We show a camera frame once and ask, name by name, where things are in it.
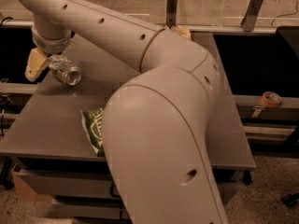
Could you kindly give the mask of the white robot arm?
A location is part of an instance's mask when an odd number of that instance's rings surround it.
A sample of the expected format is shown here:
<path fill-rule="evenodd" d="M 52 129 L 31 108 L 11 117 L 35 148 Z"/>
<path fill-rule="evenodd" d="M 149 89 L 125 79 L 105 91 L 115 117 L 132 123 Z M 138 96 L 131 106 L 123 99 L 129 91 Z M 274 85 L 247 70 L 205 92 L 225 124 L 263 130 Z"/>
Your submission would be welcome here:
<path fill-rule="evenodd" d="M 109 170 L 133 224 L 228 224 L 206 150 L 214 57 L 162 26 L 84 0 L 19 0 L 139 71 L 107 102 Z"/>

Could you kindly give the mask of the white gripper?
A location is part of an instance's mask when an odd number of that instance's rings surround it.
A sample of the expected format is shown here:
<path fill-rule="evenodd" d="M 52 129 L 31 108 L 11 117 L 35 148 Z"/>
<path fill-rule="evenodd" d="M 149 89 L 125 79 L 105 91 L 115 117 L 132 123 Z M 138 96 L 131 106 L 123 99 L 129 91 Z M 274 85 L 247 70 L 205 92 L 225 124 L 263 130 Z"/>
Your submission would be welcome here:
<path fill-rule="evenodd" d="M 61 53 L 69 45 L 71 31 L 66 30 L 66 34 L 63 35 L 62 38 L 49 39 L 40 35 L 36 28 L 33 27 L 32 36 L 36 48 L 31 49 L 30 51 L 25 69 L 25 77 L 29 81 L 35 82 L 41 73 L 49 66 L 50 60 L 47 54 Z"/>

